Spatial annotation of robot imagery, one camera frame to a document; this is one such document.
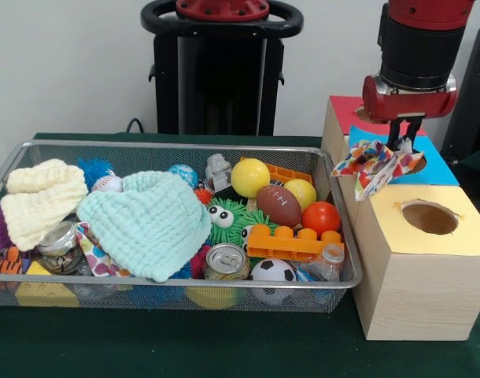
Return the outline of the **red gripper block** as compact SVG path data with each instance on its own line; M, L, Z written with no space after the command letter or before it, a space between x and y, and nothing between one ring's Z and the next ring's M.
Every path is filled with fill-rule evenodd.
M450 113L458 95L456 79L450 75L443 88L436 91L413 92L391 87L380 76L367 76L364 80L362 98L364 110L374 122L390 121L386 146L397 150L400 143L401 120L408 117L404 135L415 152L415 137L419 131L419 117L439 118Z

